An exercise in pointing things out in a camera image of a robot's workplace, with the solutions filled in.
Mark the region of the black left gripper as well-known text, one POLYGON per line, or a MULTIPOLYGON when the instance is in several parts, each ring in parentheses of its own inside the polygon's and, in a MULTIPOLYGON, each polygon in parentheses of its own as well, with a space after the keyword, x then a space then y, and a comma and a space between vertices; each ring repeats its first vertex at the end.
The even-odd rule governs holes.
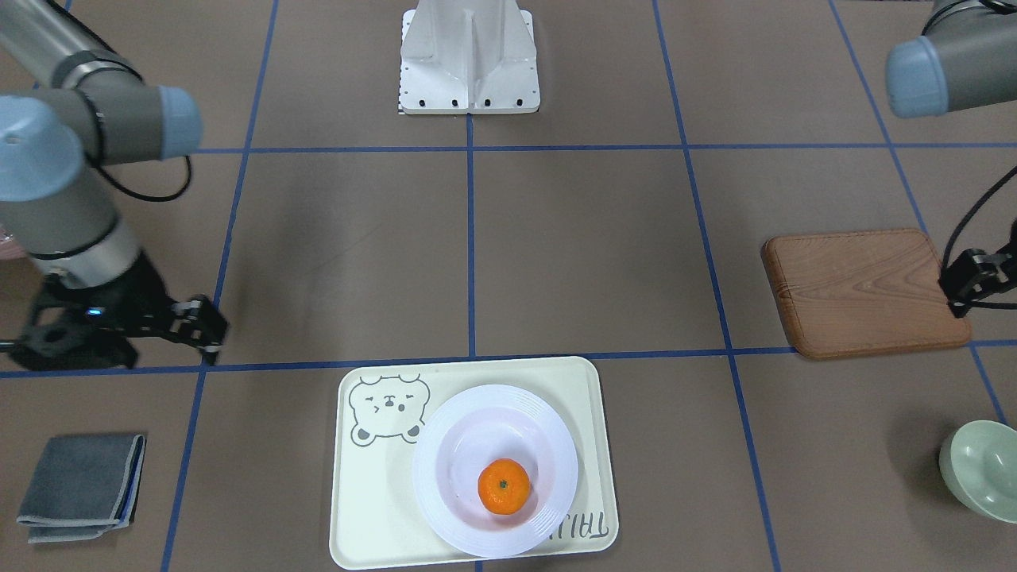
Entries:
POLYGON ((1014 303, 988 303, 985 298, 1016 287, 1016 224, 1010 227, 1007 243, 995 253, 966 249, 950 261, 955 243, 966 226, 966 223, 959 223, 950 235, 938 275, 938 286, 951 314, 963 319, 973 308, 1014 311, 1014 303))

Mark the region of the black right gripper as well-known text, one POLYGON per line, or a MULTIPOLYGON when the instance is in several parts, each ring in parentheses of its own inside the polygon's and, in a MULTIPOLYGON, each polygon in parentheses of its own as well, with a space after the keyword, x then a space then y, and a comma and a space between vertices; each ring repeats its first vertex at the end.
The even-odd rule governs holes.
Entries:
POLYGON ((171 340, 199 351, 201 361, 210 366, 217 365, 230 328, 207 296, 185 303, 168 296, 162 276, 144 250, 111 282, 73 289, 57 276, 47 276, 44 293, 69 323, 127 338, 171 340))

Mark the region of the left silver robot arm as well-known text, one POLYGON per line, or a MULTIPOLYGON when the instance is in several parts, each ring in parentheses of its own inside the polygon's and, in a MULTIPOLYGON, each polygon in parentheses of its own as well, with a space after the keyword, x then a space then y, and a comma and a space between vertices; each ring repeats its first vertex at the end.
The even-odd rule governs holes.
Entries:
MULTIPOLYGON (((887 102, 898 118, 925 118, 1013 102, 1016 98, 1016 7, 1013 1, 936 1, 919 35, 891 48, 885 62, 887 102)), ((974 203, 952 231, 938 286, 956 319, 971 309, 1014 311, 989 296, 1015 289, 1015 228, 996 251, 964 249, 958 238, 988 202, 1015 180, 1011 168, 974 203)))

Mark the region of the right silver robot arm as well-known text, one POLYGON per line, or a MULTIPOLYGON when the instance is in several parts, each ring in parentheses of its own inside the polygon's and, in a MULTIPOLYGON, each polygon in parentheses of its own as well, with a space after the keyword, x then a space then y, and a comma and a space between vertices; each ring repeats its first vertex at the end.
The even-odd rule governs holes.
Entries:
POLYGON ((2 94, 2 227, 43 276, 21 333, 2 352, 35 371, 137 364, 132 340, 159 338, 214 365, 229 325, 207 296, 174 300, 108 189, 106 167, 191 155, 199 105, 149 85, 55 1, 4 1, 2 47, 39 83, 2 94))

